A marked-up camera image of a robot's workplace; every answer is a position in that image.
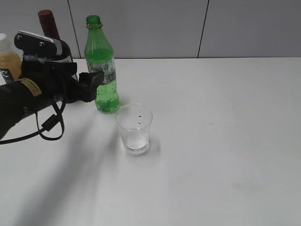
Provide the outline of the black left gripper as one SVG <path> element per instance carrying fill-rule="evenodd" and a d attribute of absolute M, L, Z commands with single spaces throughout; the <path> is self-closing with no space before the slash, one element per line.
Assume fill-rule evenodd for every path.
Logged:
<path fill-rule="evenodd" d="M 104 80 L 104 72 L 80 73 L 77 81 L 77 64 L 74 62 L 53 62 L 46 58 L 24 56 L 20 81 L 28 81 L 39 88 L 49 99 L 74 103 L 78 100 L 95 100 L 97 88 Z"/>

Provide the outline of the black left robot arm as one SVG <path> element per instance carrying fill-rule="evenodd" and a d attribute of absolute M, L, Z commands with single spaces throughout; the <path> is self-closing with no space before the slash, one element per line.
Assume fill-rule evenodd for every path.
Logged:
<path fill-rule="evenodd" d="M 104 80 L 103 72 L 80 73 L 79 80 L 73 79 L 77 72 L 76 63 L 58 63 L 45 61 L 24 61 L 22 74 L 14 82 L 0 87 L 0 136 L 30 115 L 52 106 L 55 113 L 37 131 L 14 139 L 1 140 L 10 144 L 40 136 L 44 140 L 55 141 L 61 137 L 47 137 L 44 131 L 50 131 L 57 124 L 64 130 L 63 111 L 67 103 L 82 101 L 89 103 L 96 98 L 97 88 Z"/>

